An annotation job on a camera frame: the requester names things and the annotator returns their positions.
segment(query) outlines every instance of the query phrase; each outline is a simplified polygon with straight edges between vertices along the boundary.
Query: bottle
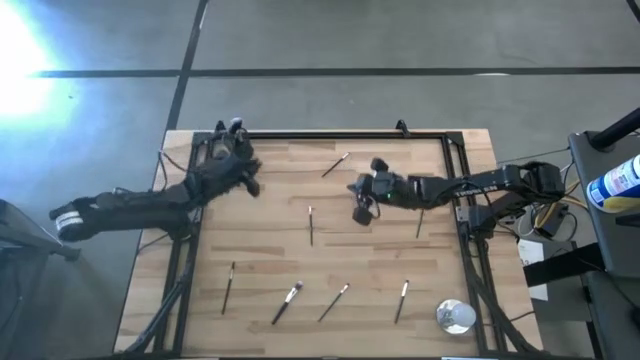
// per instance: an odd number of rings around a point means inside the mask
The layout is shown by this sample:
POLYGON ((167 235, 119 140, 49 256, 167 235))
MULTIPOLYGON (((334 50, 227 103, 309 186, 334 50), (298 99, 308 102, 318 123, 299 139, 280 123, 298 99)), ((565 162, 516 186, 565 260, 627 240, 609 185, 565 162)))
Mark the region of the bottle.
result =
POLYGON ((640 206, 640 155, 590 182, 586 196, 593 206, 607 213, 640 206))

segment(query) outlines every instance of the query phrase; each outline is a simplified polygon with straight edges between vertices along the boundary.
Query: black pole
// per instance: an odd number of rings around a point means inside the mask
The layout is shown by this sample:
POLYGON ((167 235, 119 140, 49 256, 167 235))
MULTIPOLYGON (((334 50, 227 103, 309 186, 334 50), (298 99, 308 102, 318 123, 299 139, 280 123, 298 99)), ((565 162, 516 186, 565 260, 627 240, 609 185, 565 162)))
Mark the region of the black pole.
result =
POLYGON ((640 108, 591 137, 589 143, 594 149, 603 151, 638 128, 640 128, 640 108))

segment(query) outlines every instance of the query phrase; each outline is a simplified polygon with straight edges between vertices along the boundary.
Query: gray floor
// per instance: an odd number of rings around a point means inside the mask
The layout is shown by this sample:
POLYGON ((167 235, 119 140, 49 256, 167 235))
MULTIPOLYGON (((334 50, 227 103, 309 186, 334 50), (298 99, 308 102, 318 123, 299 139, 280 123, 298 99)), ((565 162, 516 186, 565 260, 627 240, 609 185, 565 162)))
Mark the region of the gray floor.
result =
MULTIPOLYGON (((180 69, 197 5, 0 3, 0 27, 11 26, 0 46, 12 54, 0 58, 0 198, 51 229, 48 211, 71 199, 147 189, 177 78, 18 75, 180 69)), ((193 67, 640 66, 639 38, 624 0, 211 0, 193 67)), ((489 128, 496 156, 507 159, 607 126, 638 106, 638 89, 640 75, 199 78, 188 82, 177 128, 210 129, 233 116, 256 129, 389 128, 404 119, 413 128, 489 128)), ((580 222, 579 241, 594 241, 588 219, 580 222)), ((76 263, 52 258, 13 358, 110 353, 138 234, 80 243, 76 263)), ((560 290, 575 294, 571 286, 560 290)), ((581 324, 536 308, 548 350, 589 353, 581 324)))

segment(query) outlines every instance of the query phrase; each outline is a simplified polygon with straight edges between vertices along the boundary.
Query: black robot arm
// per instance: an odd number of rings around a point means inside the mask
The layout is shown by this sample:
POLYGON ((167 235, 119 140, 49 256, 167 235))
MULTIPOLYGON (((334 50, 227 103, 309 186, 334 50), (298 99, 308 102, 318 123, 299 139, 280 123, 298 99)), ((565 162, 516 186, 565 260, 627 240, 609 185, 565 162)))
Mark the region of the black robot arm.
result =
POLYGON ((218 123, 211 138, 212 156, 176 185, 160 191, 114 190, 95 197, 82 197, 49 213, 58 236, 64 241, 86 240, 103 231, 159 228, 174 240, 190 234, 189 212, 244 184, 254 197, 260 186, 254 176, 260 162, 253 159, 253 147, 236 121, 227 130, 218 123))
POLYGON ((564 196, 560 170, 541 162, 524 166, 505 165, 500 169, 454 179, 414 175, 405 179, 389 172, 388 165, 378 158, 371 162, 371 169, 373 174, 361 174, 354 184, 347 186, 356 195, 357 207, 353 219, 362 225, 369 225, 371 219, 375 218, 369 211, 373 204, 428 210, 448 204, 456 198, 505 190, 508 194, 491 205, 469 208, 471 228, 490 231, 497 219, 519 217, 524 214, 527 205, 534 202, 551 203, 564 196))

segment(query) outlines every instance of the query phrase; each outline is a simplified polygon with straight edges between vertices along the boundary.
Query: wooden table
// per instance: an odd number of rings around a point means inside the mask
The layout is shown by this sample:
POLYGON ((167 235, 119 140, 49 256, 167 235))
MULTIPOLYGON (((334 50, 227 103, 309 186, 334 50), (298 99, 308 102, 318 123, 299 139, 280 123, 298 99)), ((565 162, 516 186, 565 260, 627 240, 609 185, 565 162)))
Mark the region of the wooden table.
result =
MULTIPOLYGON (((471 172, 495 168, 488 131, 461 131, 471 172)), ((185 167, 191 138, 191 131, 170 131, 164 143, 164 150, 185 167)), ((383 207, 381 219, 372 226, 355 223, 352 195, 345 187, 359 173, 370 171, 374 156, 400 174, 446 176, 439 141, 256 140, 253 145, 263 162, 257 177, 260 197, 253 199, 238 188, 212 201, 204 212, 184 356, 476 355, 471 332, 454 337, 435 321, 435 308, 442 300, 468 300, 451 206, 426 212, 416 239, 418 212, 383 207), (351 156, 321 178, 347 151, 351 156), (308 206, 315 209, 313 247, 308 206), (221 315, 232 261, 236 275, 227 312, 221 315), (411 284, 400 321, 394 325, 405 279, 411 284), (298 280, 304 288, 272 326, 298 280), (347 282, 351 288, 318 323, 347 282)), ((170 183, 184 177, 170 164, 167 171, 170 183)), ((160 188, 159 171, 156 179, 160 188)), ((145 230, 141 246, 160 235, 158 230, 145 230)), ((131 344, 158 309, 169 252, 170 241, 165 240, 137 257, 116 350, 131 344)), ((496 234, 489 254, 498 301, 507 316, 532 310, 513 237, 496 234)), ((483 316, 487 323, 486 310, 483 316)), ((542 348, 534 316, 515 325, 530 343, 542 348)))

